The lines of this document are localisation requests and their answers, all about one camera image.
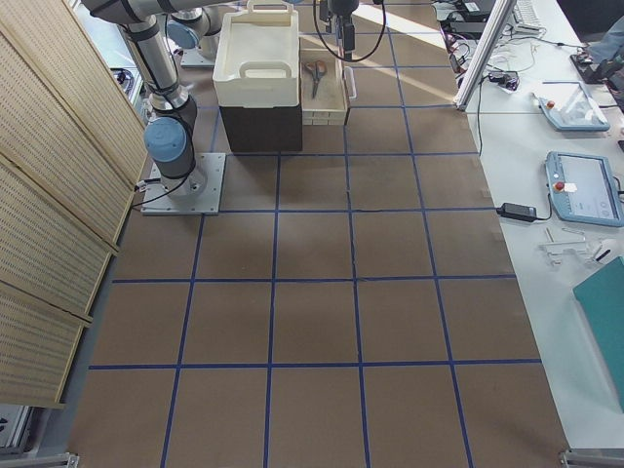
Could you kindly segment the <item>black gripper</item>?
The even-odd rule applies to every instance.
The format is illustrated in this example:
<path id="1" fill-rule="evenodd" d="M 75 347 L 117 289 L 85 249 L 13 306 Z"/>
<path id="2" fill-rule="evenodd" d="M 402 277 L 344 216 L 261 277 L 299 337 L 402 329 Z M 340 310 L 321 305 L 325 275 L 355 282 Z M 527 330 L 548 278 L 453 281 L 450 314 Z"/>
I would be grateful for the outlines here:
<path id="1" fill-rule="evenodd" d="M 351 60 L 355 49 L 355 25 L 353 13 L 358 9 L 358 0 L 321 0 L 319 14 L 326 32 L 335 31 L 336 54 L 344 60 Z"/>

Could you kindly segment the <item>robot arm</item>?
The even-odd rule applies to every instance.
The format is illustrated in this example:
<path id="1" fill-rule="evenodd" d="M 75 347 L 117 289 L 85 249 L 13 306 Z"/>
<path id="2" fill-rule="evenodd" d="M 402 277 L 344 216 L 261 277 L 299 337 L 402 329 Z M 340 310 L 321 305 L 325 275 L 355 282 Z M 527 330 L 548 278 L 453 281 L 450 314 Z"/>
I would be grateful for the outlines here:
<path id="1" fill-rule="evenodd" d="M 338 51 L 343 61 L 352 61 L 356 48 L 356 32 L 353 21 L 359 1 L 314 1 L 315 29 L 321 34 L 321 23 L 326 33 L 335 33 Z M 165 35 L 182 51 L 183 66 L 213 66 L 221 30 L 221 16 L 216 8 L 204 7 L 182 10 L 165 18 Z"/>
<path id="2" fill-rule="evenodd" d="M 148 92 L 153 118 L 143 140 L 158 180 L 134 205 L 144 215 L 215 214 L 225 155 L 200 153 L 193 133 L 197 102 L 182 85 L 167 36 L 176 28 L 196 49 L 220 32 L 218 1 L 85 1 L 90 15 L 115 24 Z"/>

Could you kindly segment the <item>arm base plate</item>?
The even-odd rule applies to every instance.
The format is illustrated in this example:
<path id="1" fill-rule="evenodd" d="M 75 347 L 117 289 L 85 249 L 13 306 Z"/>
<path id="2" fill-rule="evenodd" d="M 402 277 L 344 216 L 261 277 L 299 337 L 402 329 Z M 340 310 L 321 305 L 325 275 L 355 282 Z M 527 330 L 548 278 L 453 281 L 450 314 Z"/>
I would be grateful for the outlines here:
<path id="1" fill-rule="evenodd" d="M 151 165 L 143 200 L 136 206 L 144 215 L 217 215 L 224 179 L 225 153 L 196 153 L 196 167 L 185 182 L 162 177 Z"/>
<path id="2" fill-rule="evenodd" d="M 213 68 L 216 52 L 205 53 L 201 49 L 185 50 L 180 65 L 185 68 Z"/>

